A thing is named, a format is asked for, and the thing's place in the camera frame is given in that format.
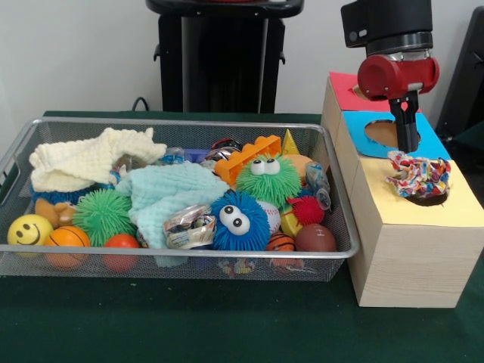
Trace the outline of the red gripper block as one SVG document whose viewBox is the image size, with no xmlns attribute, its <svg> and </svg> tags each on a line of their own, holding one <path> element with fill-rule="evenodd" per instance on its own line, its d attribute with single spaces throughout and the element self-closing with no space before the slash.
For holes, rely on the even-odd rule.
<svg viewBox="0 0 484 363">
<path fill-rule="evenodd" d="M 417 150 L 418 93 L 431 91 L 438 82 L 439 74 L 439 64 L 434 57 L 392 60 L 387 55 L 377 54 L 361 63 L 357 75 L 358 87 L 372 101 L 389 100 L 390 112 L 396 121 L 399 150 Z M 400 99 L 406 94 L 407 109 Z"/>
</svg>

